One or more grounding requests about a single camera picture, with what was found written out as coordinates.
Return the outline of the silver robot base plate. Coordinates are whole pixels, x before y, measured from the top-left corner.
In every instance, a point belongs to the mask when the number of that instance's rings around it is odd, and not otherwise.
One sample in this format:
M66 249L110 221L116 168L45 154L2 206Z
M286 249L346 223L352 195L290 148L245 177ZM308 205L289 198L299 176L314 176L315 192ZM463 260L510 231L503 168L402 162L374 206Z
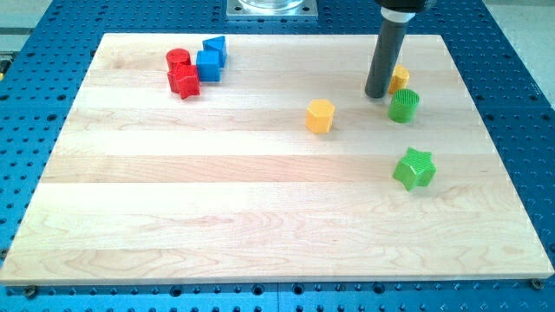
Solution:
M226 0L231 19L318 17L317 0Z

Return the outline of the black robot arm flange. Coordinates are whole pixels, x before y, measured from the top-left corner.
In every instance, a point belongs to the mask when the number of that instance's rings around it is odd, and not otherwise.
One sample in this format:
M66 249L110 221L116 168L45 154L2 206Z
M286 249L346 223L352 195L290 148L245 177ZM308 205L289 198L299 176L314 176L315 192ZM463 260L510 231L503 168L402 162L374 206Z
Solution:
M437 0L375 0L375 2L388 10L402 13L422 13L433 8Z

